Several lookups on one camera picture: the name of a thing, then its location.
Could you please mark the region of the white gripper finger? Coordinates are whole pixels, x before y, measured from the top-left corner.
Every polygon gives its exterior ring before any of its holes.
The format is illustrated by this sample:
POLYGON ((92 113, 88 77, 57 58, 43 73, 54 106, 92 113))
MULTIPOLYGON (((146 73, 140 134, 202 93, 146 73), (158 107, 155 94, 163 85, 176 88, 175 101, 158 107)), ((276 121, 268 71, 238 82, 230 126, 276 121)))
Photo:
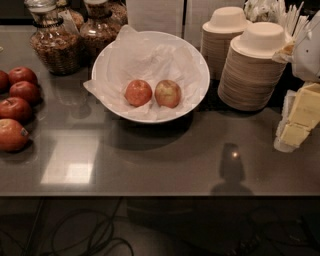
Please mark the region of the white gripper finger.
POLYGON ((295 150, 295 148, 293 146, 290 146, 288 144, 286 144, 285 142, 283 142, 280 139, 280 136, 285 128, 288 116, 290 114, 290 111, 292 109, 294 100, 295 100, 295 96, 296 96, 296 92, 292 91, 292 90, 288 90, 285 97, 284 97, 284 102, 283 102, 283 107, 282 107, 282 112, 281 112, 281 116, 282 119, 278 124, 278 127, 276 129, 276 137, 274 139, 274 148, 280 152, 283 153, 291 153, 295 150))

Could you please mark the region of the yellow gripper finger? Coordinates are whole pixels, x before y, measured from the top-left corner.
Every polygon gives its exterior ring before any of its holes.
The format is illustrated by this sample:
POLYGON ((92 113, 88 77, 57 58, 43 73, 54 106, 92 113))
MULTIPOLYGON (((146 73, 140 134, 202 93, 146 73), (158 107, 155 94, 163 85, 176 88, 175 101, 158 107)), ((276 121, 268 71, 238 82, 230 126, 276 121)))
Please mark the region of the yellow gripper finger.
POLYGON ((320 84, 307 83, 296 93, 280 141, 299 147, 320 122, 320 84))

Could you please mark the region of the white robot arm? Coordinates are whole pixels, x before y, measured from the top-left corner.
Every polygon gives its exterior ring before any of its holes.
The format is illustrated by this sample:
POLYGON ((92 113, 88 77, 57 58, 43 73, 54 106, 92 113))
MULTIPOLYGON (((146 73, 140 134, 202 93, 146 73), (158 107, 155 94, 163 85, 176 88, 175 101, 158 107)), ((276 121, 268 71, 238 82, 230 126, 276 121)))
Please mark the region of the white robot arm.
POLYGON ((289 153, 320 123, 320 11, 272 59, 290 62, 293 75, 304 81, 297 92, 287 91, 276 130, 274 148, 289 153))

